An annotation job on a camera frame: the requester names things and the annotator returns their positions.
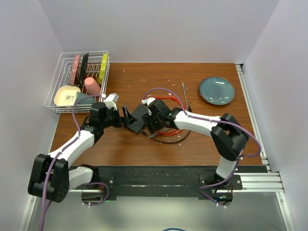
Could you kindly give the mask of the black network switch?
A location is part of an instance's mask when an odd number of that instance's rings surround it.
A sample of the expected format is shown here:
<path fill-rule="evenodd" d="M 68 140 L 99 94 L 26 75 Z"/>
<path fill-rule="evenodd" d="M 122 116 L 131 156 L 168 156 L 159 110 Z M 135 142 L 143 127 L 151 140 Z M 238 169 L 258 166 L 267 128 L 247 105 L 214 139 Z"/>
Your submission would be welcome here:
<path fill-rule="evenodd" d="M 143 106 L 142 104 L 139 104 L 137 106 L 137 108 L 130 113 L 135 119 L 138 120 L 139 126 L 138 128 L 129 128 L 129 130 L 131 130 L 132 132 L 134 132 L 135 134 L 139 134 L 141 129 L 145 126 L 145 122 L 143 120 L 143 116 L 148 114 L 148 109 Z"/>

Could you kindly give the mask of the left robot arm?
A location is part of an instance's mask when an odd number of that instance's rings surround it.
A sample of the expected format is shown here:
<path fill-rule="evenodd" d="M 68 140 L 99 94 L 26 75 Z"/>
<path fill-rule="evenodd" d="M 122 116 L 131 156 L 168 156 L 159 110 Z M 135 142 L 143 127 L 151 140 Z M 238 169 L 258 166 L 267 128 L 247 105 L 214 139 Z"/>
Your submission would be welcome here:
<path fill-rule="evenodd" d="M 70 169 L 73 162 L 92 147 L 108 127 L 130 127 L 137 122 L 125 106 L 120 116 L 116 105 L 93 103 L 90 115 L 76 134 L 63 146 L 50 154 L 39 154 L 33 163 L 28 193 L 51 202 L 61 202 L 67 193 L 81 185 L 89 189 L 101 184 L 97 167 L 82 165 Z"/>

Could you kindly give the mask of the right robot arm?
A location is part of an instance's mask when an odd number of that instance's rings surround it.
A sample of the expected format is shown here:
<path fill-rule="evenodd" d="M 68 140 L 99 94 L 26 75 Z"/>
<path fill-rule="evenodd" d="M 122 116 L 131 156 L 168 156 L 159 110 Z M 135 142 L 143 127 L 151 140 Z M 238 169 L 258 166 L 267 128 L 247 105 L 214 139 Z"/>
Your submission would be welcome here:
<path fill-rule="evenodd" d="M 226 189 L 231 184 L 230 175 L 236 169 L 239 156 L 249 140 L 231 114 L 220 117 L 195 114 L 182 108 L 171 110 L 162 100 L 153 97 L 142 100 L 141 103 L 148 110 L 142 119 L 150 133 L 172 128 L 211 137 L 220 154 L 214 183 L 220 189 Z"/>

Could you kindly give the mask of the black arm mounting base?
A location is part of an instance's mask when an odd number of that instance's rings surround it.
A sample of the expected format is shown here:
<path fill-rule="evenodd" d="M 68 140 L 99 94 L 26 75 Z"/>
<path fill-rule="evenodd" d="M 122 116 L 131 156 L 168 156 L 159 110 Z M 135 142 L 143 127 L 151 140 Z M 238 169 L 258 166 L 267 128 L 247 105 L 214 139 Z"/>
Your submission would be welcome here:
<path fill-rule="evenodd" d="M 209 184 L 216 166 L 99 166 L 98 171 L 110 189 L 108 200 L 120 196 L 205 199 L 199 188 Z"/>

